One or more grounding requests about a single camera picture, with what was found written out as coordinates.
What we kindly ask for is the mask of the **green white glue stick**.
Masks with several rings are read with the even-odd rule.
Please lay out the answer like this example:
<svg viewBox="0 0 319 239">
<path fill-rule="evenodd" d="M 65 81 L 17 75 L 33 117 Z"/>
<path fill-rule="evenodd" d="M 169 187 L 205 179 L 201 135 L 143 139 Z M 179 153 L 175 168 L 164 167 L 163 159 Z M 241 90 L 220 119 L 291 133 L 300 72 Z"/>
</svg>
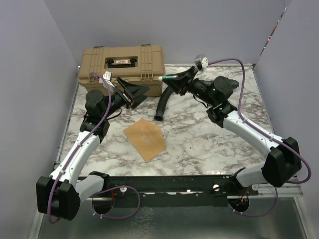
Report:
<svg viewBox="0 0 319 239">
<path fill-rule="evenodd" d="M 178 78 L 178 75 L 165 75 L 165 76 L 160 76 L 159 77 L 159 81 L 163 81 L 164 79 L 174 79 L 174 78 Z"/>
</svg>

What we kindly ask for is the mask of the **brown paper envelope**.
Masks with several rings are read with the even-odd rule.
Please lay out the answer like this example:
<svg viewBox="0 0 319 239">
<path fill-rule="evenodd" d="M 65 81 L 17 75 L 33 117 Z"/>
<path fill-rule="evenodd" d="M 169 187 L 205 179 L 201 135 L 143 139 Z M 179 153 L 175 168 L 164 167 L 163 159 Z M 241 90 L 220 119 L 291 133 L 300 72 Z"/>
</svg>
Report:
<svg viewBox="0 0 319 239">
<path fill-rule="evenodd" d="M 138 120 L 124 129 L 123 133 L 145 162 L 166 149 L 160 127 L 146 119 Z"/>
</svg>

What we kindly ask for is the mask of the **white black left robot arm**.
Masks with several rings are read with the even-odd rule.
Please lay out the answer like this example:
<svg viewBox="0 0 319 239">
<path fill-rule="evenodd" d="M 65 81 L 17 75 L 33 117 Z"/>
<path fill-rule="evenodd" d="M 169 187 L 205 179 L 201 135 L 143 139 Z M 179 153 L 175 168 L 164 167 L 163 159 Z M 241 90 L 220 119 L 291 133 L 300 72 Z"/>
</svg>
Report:
<svg viewBox="0 0 319 239">
<path fill-rule="evenodd" d="M 46 214 L 51 223 L 52 217 L 74 219 L 85 200 L 93 195 L 106 196 L 113 190 L 108 174 L 93 171 L 81 181 L 79 175 L 109 130 L 107 118 L 121 107 L 135 109 L 147 98 L 146 85 L 135 85 L 118 77 L 120 86 L 116 87 L 103 77 L 99 79 L 106 84 L 109 94 L 105 96 L 98 89 L 86 94 L 86 113 L 74 145 L 59 166 L 36 183 L 37 210 Z"/>
</svg>

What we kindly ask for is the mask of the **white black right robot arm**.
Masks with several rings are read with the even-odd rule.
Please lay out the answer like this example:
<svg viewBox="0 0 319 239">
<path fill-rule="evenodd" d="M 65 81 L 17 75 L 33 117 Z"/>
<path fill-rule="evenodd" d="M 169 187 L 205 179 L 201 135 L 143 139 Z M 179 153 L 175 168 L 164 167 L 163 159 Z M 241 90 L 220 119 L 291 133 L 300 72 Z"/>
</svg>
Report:
<svg viewBox="0 0 319 239">
<path fill-rule="evenodd" d="M 160 80 L 183 96 L 191 93 L 205 102 L 209 119 L 216 125 L 233 132 L 257 149 L 266 159 L 263 165 L 244 168 L 235 173 L 235 179 L 229 182 L 229 189 L 240 195 L 254 184 L 271 184 L 281 187 L 298 171 L 302 164 L 299 158 L 298 142 L 286 139 L 264 130 L 248 118 L 229 101 L 233 93 L 230 79 L 218 76 L 212 83 L 206 84 L 196 78 L 197 69 L 192 66 L 176 75 L 161 76 Z"/>
</svg>

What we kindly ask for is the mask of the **tan plastic tool case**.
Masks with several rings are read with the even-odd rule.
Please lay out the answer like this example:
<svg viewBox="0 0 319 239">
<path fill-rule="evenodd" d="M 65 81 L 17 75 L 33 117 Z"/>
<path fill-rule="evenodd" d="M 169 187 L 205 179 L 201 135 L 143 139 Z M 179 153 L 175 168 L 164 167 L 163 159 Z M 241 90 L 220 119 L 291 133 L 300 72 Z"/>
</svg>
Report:
<svg viewBox="0 0 319 239">
<path fill-rule="evenodd" d="M 159 97 L 162 95 L 159 77 L 166 74 L 163 48 L 160 45 L 141 45 L 84 49 L 78 83 L 87 91 L 99 89 L 107 96 L 108 91 L 103 84 L 90 76 L 91 72 L 104 75 L 106 71 L 112 73 L 114 86 L 120 86 L 116 80 L 120 77 L 131 84 L 148 86 L 150 89 L 146 96 Z"/>
</svg>

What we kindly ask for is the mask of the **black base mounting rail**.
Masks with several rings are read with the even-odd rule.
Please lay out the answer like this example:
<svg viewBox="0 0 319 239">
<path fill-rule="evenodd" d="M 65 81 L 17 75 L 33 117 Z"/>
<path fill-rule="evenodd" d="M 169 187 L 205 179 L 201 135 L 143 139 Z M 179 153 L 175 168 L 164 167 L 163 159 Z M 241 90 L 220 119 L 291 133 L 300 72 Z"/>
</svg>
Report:
<svg viewBox="0 0 319 239">
<path fill-rule="evenodd" d="M 256 196 L 257 190 L 232 182 L 230 175 L 195 176 L 109 176 L 96 196 L 105 197 L 114 191 L 116 207 L 226 207 L 228 197 Z"/>
</svg>

